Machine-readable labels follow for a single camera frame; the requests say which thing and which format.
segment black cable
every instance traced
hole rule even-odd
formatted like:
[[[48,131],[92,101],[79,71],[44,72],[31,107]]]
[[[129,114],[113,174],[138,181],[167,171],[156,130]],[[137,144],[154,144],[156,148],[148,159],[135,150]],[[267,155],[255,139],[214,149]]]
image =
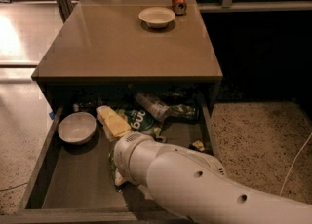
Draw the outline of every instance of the black cable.
[[[23,185],[26,185],[26,184],[28,184],[28,183],[27,183],[27,182],[26,182],[26,183],[22,183],[22,184],[20,184],[20,185],[17,185],[17,186],[8,188],[8,189],[0,189],[0,192],[8,191],[8,190],[10,190],[10,189],[16,189],[16,188],[19,188],[19,187],[21,187],[21,186],[23,186]]]

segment yellow object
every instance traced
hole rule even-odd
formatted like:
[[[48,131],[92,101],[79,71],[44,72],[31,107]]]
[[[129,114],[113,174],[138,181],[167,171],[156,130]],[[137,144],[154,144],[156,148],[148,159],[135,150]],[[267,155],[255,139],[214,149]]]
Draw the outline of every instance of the yellow object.
[[[109,129],[113,137],[122,137],[124,134],[131,131],[131,126],[118,115],[109,106],[102,106],[97,109],[99,120]]]

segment cabinet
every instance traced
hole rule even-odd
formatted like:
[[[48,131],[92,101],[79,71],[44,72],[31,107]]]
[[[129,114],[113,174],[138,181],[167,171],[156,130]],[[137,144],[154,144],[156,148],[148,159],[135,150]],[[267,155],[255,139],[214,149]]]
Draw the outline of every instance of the cabinet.
[[[184,89],[191,92],[200,118],[195,124],[165,122],[162,135],[181,146],[200,139],[218,157],[210,116],[222,72],[197,4],[189,0],[185,15],[157,30],[138,18],[141,10],[153,6],[170,8],[171,1],[87,0],[75,6],[32,75],[55,118],[17,217],[51,223],[182,223],[133,185],[122,193],[114,190],[108,163],[111,143],[100,125],[83,146],[66,145],[57,134],[79,96],[109,104],[135,91]]]

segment white cable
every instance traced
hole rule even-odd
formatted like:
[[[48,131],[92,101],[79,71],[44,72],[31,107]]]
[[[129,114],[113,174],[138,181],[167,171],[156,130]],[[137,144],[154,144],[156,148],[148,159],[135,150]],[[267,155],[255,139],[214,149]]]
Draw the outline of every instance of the white cable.
[[[307,143],[309,142],[311,136],[312,136],[312,132],[310,133],[310,136],[308,137],[308,139],[306,139],[306,141],[305,141],[304,144],[302,145],[301,149],[298,151],[298,153],[297,153],[296,156],[294,157],[294,159],[293,159],[293,161],[292,161],[292,165],[291,165],[291,167],[290,167],[290,169],[289,169],[289,172],[287,173],[287,175],[286,175],[286,177],[285,177],[285,180],[284,180],[284,182],[283,182],[283,186],[282,186],[282,189],[281,189],[281,191],[280,191],[280,196],[282,196],[282,193],[283,193],[283,190],[284,190],[286,181],[287,181],[287,179],[288,179],[288,177],[289,177],[289,175],[290,175],[290,173],[291,173],[291,171],[292,171],[292,169],[293,169],[293,165],[294,165],[294,163],[295,163],[297,157],[300,155],[300,153],[302,152],[302,150],[304,149],[304,147],[307,145]]]

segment cord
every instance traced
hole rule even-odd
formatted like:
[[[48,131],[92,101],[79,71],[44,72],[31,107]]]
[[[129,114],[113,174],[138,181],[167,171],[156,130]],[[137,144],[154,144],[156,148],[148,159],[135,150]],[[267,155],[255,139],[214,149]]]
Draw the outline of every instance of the cord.
[[[282,189],[281,189],[281,191],[280,191],[280,196],[282,196],[282,193],[283,193],[283,190],[284,190],[286,181],[287,181],[287,179],[288,179],[289,176],[290,176],[290,173],[291,173],[291,171],[292,171],[292,169],[293,169],[293,165],[294,165],[294,163],[295,163],[297,157],[300,155],[300,153],[302,152],[302,150],[304,149],[304,147],[307,145],[307,143],[308,143],[309,140],[311,139],[311,136],[312,136],[312,132],[310,133],[308,139],[306,139],[306,141],[305,141],[304,144],[302,145],[301,149],[298,151],[298,153],[297,153],[296,156],[294,157],[294,159],[293,159],[293,161],[292,161],[292,165],[291,165],[291,167],[290,167],[290,169],[289,169],[289,171],[288,171],[288,173],[287,173],[287,175],[286,175],[286,177],[285,177],[285,179],[284,179],[283,186],[282,186]]]
[[[20,185],[17,185],[17,186],[11,187],[11,188],[7,188],[7,189],[0,189],[0,192],[8,191],[8,190],[10,190],[10,189],[16,189],[16,188],[19,188],[19,187],[21,187],[21,186],[23,186],[23,185],[26,185],[26,184],[28,184],[28,183],[27,183],[27,182],[26,182],[26,183],[22,183],[22,184],[20,184]]]

